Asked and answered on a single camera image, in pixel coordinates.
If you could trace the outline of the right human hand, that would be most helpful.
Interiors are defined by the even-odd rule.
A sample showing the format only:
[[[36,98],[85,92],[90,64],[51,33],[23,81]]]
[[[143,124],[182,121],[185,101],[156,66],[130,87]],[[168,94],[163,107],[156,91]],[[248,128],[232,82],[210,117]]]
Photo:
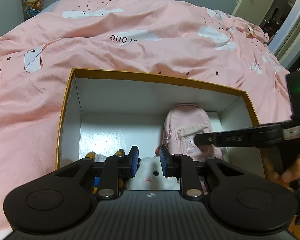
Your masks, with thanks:
[[[262,154],[261,158],[264,166],[264,175],[267,180],[284,187],[289,187],[291,182],[300,179],[300,158],[298,158],[293,165],[281,175],[275,172],[272,162],[265,154]]]

